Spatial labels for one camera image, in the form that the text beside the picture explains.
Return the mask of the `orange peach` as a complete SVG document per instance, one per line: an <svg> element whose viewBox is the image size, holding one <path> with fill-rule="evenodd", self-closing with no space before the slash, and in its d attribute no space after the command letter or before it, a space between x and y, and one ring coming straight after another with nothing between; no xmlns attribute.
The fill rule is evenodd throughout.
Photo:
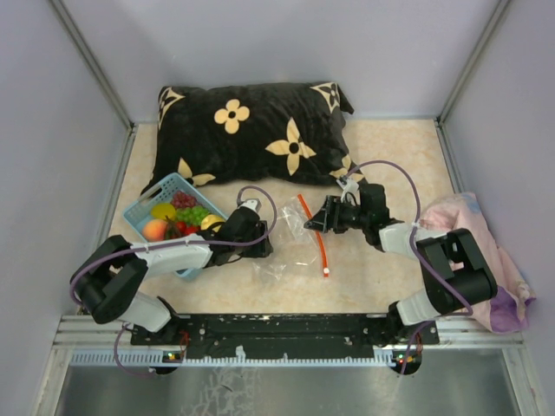
<svg viewBox="0 0 555 416"><path fill-rule="evenodd" d="M161 242L166 239L167 226L167 221L155 218L144 225L141 234L148 242Z"/></svg>

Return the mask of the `clear zip top bag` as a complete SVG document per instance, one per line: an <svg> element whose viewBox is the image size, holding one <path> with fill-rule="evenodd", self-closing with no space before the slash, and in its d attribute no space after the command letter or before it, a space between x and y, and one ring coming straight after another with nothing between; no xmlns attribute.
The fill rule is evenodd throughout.
<svg viewBox="0 0 555 416"><path fill-rule="evenodd" d="M304 228L310 218L311 210L301 193L278 209L277 223L270 234L273 253L253 264L254 276L265 281L330 276L322 235Z"/></svg>

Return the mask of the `yellow apple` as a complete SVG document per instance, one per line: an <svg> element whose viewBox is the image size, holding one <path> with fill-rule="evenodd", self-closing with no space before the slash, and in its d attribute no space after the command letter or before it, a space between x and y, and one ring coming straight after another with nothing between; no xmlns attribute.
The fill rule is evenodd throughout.
<svg viewBox="0 0 555 416"><path fill-rule="evenodd" d="M218 231L224 222L225 220L221 216L216 214L209 214L201 220L200 229L202 231Z"/></svg>

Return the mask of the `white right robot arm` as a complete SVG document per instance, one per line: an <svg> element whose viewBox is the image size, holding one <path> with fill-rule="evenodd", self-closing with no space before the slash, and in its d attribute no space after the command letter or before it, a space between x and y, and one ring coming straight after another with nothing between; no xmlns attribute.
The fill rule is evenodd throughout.
<svg viewBox="0 0 555 416"><path fill-rule="evenodd" d="M393 218L382 185L360 185L357 195L344 190L327 196L304 228L335 234L359 230L373 249L419 263L424 287L389 305L385 332L378 336L382 344L408 342L418 325L497 295L498 285L470 230L431 231Z"/></svg>

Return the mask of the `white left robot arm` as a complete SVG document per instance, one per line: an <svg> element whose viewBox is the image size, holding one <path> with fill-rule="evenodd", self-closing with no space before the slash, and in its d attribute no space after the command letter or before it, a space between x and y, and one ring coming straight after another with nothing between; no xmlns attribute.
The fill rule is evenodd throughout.
<svg viewBox="0 0 555 416"><path fill-rule="evenodd" d="M271 225L242 204L223 224L182 238L131 244L112 236L71 277L70 295L96 323L128 322L168 344L179 337L177 313L161 297L141 293L142 282L174 271L223 266L233 257L267 257L270 232Z"/></svg>

